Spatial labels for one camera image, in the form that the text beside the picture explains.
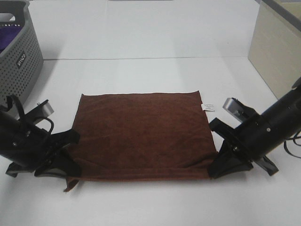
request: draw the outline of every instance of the white table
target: white table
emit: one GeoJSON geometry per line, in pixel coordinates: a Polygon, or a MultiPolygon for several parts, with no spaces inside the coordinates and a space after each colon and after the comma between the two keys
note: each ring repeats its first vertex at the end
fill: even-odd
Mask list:
{"type": "Polygon", "coordinates": [[[29,10],[45,59],[246,57],[254,0],[44,0],[29,10]]]}

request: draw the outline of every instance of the basket handle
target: basket handle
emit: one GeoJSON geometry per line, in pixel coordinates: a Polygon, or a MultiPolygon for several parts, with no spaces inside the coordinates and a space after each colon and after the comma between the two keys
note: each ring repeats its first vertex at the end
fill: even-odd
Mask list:
{"type": "Polygon", "coordinates": [[[28,7],[26,1],[2,1],[0,0],[0,13],[11,13],[15,16],[15,24],[24,26],[25,16],[24,8],[28,7]]]}

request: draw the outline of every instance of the brown towel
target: brown towel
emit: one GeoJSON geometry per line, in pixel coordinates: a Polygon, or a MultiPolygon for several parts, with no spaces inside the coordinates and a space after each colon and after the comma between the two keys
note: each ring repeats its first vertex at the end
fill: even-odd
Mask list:
{"type": "Polygon", "coordinates": [[[78,180],[145,181],[209,178],[217,152],[199,92],[85,96],[68,153],[82,167],[78,180]]]}

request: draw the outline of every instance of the towel tag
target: towel tag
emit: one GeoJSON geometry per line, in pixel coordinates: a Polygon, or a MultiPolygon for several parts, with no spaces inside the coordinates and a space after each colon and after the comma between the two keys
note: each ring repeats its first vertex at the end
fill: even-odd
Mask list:
{"type": "Polygon", "coordinates": [[[214,112],[214,105],[206,105],[206,104],[201,104],[201,107],[203,111],[209,111],[209,112],[214,112]]]}

